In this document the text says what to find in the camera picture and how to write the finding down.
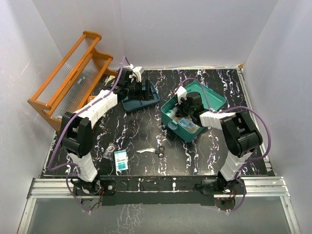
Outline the alcohol wipes plastic bag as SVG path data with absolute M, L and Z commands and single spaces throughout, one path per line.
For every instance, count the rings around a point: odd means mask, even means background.
M 190 119 L 188 119 L 187 117 L 180 117 L 178 119 L 178 123 L 185 128 L 187 131 L 194 133 L 198 130 L 198 126 L 196 124 L 194 124 Z

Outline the teal medicine kit box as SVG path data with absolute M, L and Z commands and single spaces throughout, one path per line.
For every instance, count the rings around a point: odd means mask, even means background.
M 180 86 L 175 95 L 161 106 L 161 121 L 189 143 L 203 130 L 195 117 L 209 108 L 219 110 L 224 103 L 225 98 L 193 81 L 186 87 Z

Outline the white bottle green label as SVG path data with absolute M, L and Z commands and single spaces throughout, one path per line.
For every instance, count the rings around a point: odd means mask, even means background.
M 176 115 L 176 112 L 177 112 L 176 109 L 171 109 L 166 113 L 166 115 L 170 118 L 173 118 Z

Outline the teal white sachet packet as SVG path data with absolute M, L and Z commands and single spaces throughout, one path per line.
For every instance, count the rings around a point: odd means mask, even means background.
M 128 157 L 126 150 L 114 152 L 114 158 L 117 172 L 128 170 Z

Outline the small clear zip bag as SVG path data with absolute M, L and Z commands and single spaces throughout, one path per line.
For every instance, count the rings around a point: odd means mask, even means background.
M 113 158 L 113 153 L 114 151 L 117 149 L 117 146 L 114 143 L 109 143 L 109 145 L 107 146 L 106 150 L 104 151 L 103 154 L 103 158 L 104 159 L 108 159 L 108 160 L 112 160 Z

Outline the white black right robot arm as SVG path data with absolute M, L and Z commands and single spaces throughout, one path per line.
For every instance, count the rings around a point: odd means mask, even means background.
M 250 116 L 252 110 L 244 106 L 221 112 L 208 110 L 204 108 L 199 92 L 178 95 L 177 101 L 182 116 L 190 117 L 194 124 L 222 130 L 228 154 L 219 170 L 217 187 L 222 193 L 229 193 L 235 187 L 241 167 L 263 143 L 262 135 Z

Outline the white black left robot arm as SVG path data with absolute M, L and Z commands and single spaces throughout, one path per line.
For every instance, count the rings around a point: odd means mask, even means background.
M 106 112 L 119 102 L 139 104 L 155 99 L 149 79 L 143 80 L 141 66 L 118 70 L 118 81 L 110 81 L 104 89 L 83 108 L 74 113 L 66 112 L 61 120 L 63 138 L 60 144 L 67 150 L 78 168 L 78 178 L 91 195 L 100 191 L 101 183 L 95 179 L 97 170 L 91 159 L 93 127 Z

